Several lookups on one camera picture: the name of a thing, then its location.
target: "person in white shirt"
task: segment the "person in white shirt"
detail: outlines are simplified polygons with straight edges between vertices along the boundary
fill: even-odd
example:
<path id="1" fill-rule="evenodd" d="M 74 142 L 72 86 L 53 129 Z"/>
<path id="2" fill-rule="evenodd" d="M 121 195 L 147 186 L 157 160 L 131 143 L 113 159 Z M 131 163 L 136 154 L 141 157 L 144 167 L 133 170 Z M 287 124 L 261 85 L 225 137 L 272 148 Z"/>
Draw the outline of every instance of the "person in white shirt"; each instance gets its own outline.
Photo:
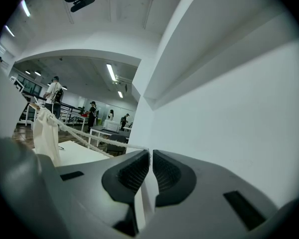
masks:
<path id="1" fill-rule="evenodd" d="M 114 117 L 114 111 L 110 110 L 110 113 L 108 115 L 108 120 L 113 120 L 113 117 Z"/>
<path id="2" fill-rule="evenodd" d="M 61 113 L 61 99 L 63 96 L 62 85 L 59 83 L 59 77 L 55 76 L 48 90 L 43 95 L 46 99 L 44 107 L 52 112 L 56 118 L 60 117 Z"/>

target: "black slot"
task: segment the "black slot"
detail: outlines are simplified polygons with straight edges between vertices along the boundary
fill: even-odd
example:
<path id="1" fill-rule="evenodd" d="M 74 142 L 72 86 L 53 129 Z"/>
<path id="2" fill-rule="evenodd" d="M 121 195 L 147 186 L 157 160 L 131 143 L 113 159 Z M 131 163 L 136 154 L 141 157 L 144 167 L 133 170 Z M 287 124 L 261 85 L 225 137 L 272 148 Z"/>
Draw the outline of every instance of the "black slot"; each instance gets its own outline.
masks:
<path id="1" fill-rule="evenodd" d="M 62 181 L 66 181 L 66 180 L 71 180 L 73 178 L 76 178 L 76 177 L 79 177 L 79 176 L 82 176 L 84 175 L 84 173 L 80 172 L 80 171 L 76 171 L 76 172 L 73 172 L 73 173 L 66 173 L 66 174 L 62 174 L 60 175 Z"/>
<path id="2" fill-rule="evenodd" d="M 225 193 L 224 197 L 249 231 L 266 220 L 238 191 Z"/>

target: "white rope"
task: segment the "white rope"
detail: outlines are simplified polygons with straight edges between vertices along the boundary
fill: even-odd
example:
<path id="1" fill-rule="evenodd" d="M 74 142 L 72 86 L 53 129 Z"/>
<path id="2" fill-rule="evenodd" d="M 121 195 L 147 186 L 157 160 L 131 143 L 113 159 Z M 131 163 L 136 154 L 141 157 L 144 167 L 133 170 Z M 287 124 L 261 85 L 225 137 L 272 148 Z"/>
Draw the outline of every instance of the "white rope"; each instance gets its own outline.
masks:
<path id="1" fill-rule="evenodd" d="M 36 97 L 34 97 L 34 98 L 36 100 L 36 104 L 40 108 L 42 108 L 42 105 L 38 102 L 38 100 L 36 99 Z M 95 136 L 95 135 L 91 135 L 91 134 L 88 134 L 88 133 L 76 130 L 75 128 L 69 127 L 66 124 L 64 124 L 62 121 L 58 120 L 53 114 L 51 114 L 50 118 L 60 126 L 60 129 L 62 129 L 63 131 L 68 131 L 72 136 L 74 136 L 75 138 L 77 138 L 78 140 L 80 140 L 83 144 L 85 144 L 86 146 L 90 147 L 91 149 L 93 149 L 93 150 L 95 150 L 95 151 L 97 151 L 97 152 L 99 152 L 99 153 L 101 153 L 101 154 L 103 154 L 103 155 L 105 155 L 107 157 L 113 157 L 113 156 L 111 156 L 111 155 L 105 153 L 104 151 L 100 150 L 99 148 L 91 145 L 90 143 L 88 143 L 87 141 L 85 141 L 83 138 L 81 138 L 80 136 L 78 136 L 78 134 L 83 135 L 83 136 L 88 137 L 88 138 L 92 138 L 92 139 L 98 140 L 98 141 L 103 141 L 103 142 L 106 142 L 106 143 L 109 143 L 109 144 L 112 144 L 112 145 L 116 145 L 116 146 L 119 146 L 119 147 L 126 147 L 126 148 L 129 147 L 129 148 L 134 148 L 134 149 L 149 150 L 146 147 L 132 145 L 132 144 L 127 144 L 127 143 L 122 143 L 122 142 L 113 141 L 113 140 L 108 140 L 108 139 L 105 139 L 105 138 L 102 138 L 102 137 L 98 137 L 98 136 Z"/>

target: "white ceiling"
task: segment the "white ceiling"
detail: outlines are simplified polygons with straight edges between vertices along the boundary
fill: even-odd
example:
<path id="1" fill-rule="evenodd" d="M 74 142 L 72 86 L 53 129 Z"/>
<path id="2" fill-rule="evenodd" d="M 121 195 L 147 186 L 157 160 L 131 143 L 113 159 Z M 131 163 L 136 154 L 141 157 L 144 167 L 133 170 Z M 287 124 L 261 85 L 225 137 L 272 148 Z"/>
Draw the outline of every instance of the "white ceiling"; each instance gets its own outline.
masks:
<path id="1" fill-rule="evenodd" d="M 162 35 L 180 0 L 96 0 L 74 13 L 64 0 L 25 1 L 31 17 L 19 6 L 7 23 L 23 45 L 47 28 L 62 25 L 66 31 L 78 22 L 95 28 L 102 22 L 124 24 Z"/>
<path id="2" fill-rule="evenodd" d="M 60 78 L 60 83 L 67 86 L 68 90 L 73 93 L 80 93 L 82 89 L 104 93 L 107 91 L 121 91 L 125 97 L 131 97 L 132 86 L 130 83 L 117 82 L 113 84 L 106 64 L 111 64 L 114 74 L 129 79 L 132 82 L 137 67 L 124 63 L 114 62 L 104 59 L 86 58 L 86 57 L 47 57 L 40 59 L 27 60 L 14 65 L 16 69 L 25 73 L 31 72 L 30 77 L 35 79 L 38 71 L 41 73 L 41 83 L 46 85 L 51 83 L 54 76 Z"/>

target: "person in black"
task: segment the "person in black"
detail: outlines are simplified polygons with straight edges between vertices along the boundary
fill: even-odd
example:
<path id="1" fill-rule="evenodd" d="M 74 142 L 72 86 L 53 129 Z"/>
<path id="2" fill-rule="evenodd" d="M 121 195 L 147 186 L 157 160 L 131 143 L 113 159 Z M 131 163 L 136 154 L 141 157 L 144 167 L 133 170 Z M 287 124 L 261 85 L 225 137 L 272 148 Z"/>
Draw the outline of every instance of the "person in black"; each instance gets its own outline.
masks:
<path id="1" fill-rule="evenodd" d="M 129 115 L 129 114 L 126 114 L 126 115 L 123 117 L 123 119 L 122 119 L 122 127 L 121 127 L 121 129 L 120 129 L 120 130 L 122 130 L 122 131 L 124 131 L 124 127 L 125 127 L 126 123 L 128 123 L 128 121 L 126 120 L 126 118 L 127 118 L 128 116 L 130 116 L 130 115 Z"/>
<path id="2" fill-rule="evenodd" d="M 87 112 L 87 114 L 89 114 L 89 120 L 88 120 L 88 133 L 90 132 L 91 127 L 93 127 L 94 124 L 94 120 L 96 118 L 96 104 L 94 101 L 91 102 L 92 107 L 90 108 L 90 110 Z"/>

